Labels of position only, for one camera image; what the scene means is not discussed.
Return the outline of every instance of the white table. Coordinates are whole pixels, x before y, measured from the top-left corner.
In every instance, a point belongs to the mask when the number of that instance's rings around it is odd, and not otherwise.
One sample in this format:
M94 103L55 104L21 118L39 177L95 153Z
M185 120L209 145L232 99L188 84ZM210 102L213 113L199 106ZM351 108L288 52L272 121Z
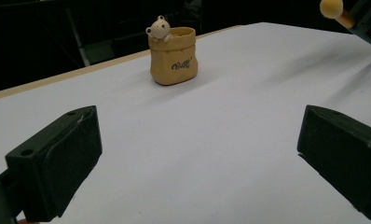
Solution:
M14 147L97 105L103 155L51 223L371 223L296 151L306 105L371 126L371 45L257 23L198 39L197 59L169 87L146 53L0 97L0 173Z

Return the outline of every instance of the brown pot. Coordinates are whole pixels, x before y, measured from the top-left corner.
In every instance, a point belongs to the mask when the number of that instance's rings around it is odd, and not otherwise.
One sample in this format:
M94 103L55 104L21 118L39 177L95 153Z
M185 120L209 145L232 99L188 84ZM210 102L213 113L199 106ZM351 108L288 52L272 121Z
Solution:
M173 85L197 75L198 61L195 56L195 30L188 27L171 28L172 37L167 43L154 41L148 36L151 52L150 73L161 85Z

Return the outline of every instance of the bear face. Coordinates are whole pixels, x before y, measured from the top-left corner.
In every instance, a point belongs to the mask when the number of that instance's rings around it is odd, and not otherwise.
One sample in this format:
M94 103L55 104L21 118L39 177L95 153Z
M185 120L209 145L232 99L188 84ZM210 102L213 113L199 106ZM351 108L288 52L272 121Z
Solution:
M171 37L171 26L165 21L163 16L158 16L158 19L151 25L151 27L145 28L145 32L148 35L154 37L154 41L159 39L164 39L165 42L168 42Z

